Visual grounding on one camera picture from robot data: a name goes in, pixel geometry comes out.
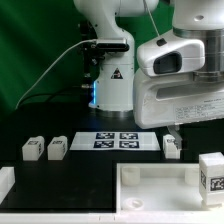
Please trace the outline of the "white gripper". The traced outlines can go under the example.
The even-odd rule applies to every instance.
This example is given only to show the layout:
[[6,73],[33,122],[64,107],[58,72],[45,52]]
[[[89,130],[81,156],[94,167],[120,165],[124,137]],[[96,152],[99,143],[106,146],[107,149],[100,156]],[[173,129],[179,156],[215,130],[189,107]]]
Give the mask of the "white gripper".
[[192,73],[150,78],[140,69],[134,78],[134,118],[142,129],[168,126],[178,149],[178,124],[224,118],[224,80],[205,82]]

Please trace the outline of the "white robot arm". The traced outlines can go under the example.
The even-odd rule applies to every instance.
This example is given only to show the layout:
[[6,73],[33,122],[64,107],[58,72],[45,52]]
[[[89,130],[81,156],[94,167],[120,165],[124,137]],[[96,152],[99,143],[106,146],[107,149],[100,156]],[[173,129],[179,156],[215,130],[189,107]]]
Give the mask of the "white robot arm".
[[172,29],[140,46],[117,17],[149,15],[160,0],[73,0],[103,54],[90,107],[132,115],[143,128],[224,118],[224,0],[168,0]]

